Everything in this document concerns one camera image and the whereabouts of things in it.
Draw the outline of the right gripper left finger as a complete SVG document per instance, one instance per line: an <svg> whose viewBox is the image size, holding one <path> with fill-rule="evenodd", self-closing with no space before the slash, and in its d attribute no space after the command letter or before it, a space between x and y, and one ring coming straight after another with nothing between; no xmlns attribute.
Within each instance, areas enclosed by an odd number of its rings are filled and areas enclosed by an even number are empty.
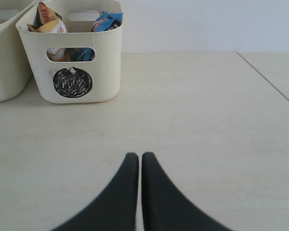
<svg viewBox="0 0 289 231"><path fill-rule="evenodd" d="M139 157L127 153L101 193L55 231L134 231L139 187Z"/></svg>

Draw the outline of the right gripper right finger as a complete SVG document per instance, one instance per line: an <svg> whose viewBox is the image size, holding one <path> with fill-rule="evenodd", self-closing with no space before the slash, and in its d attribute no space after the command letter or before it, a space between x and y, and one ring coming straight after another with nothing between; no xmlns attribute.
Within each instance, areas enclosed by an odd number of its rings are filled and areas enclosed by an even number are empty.
<svg viewBox="0 0 289 231"><path fill-rule="evenodd" d="M229 231L175 186L153 152L142 155L141 197L146 231Z"/></svg>

